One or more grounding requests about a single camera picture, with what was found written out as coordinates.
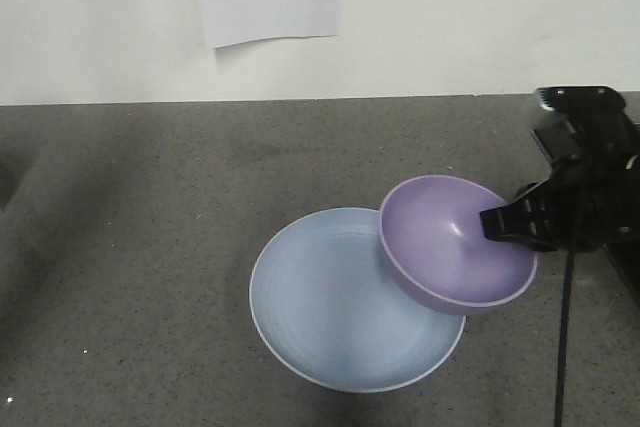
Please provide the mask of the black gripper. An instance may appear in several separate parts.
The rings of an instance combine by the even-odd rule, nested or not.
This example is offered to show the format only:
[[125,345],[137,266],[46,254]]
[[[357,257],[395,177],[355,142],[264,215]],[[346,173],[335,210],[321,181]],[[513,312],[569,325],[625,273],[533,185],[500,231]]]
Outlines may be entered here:
[[549,163],[547,180],[521,188],[508,204],[481,211],[485,238],[534,251],[577,252],[638,241],[639,128],[629,121],[632,148],[608,159],[587,155]]

